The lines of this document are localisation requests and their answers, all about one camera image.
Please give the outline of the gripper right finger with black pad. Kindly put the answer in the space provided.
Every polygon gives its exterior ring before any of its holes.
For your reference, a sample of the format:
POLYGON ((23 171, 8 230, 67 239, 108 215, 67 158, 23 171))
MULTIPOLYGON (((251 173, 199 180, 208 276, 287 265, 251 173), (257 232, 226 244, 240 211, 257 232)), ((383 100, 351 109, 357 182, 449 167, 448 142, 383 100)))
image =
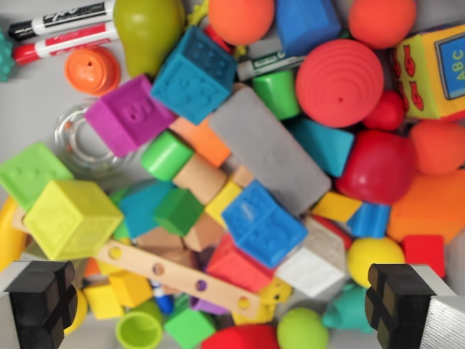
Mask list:
POLYGON ((372 264, 368 323, 382 348, 463 348, 464 297, 428 265, 372 264))

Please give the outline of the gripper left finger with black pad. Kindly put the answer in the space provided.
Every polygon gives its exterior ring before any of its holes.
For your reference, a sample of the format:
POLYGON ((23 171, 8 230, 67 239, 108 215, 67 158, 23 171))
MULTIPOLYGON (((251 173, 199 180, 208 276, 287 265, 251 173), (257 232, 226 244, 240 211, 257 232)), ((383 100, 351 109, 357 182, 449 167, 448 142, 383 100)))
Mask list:
POLYGON ((1 347, 58 348, 76 316, 70 261, 14 261, 1 272, 1 347))

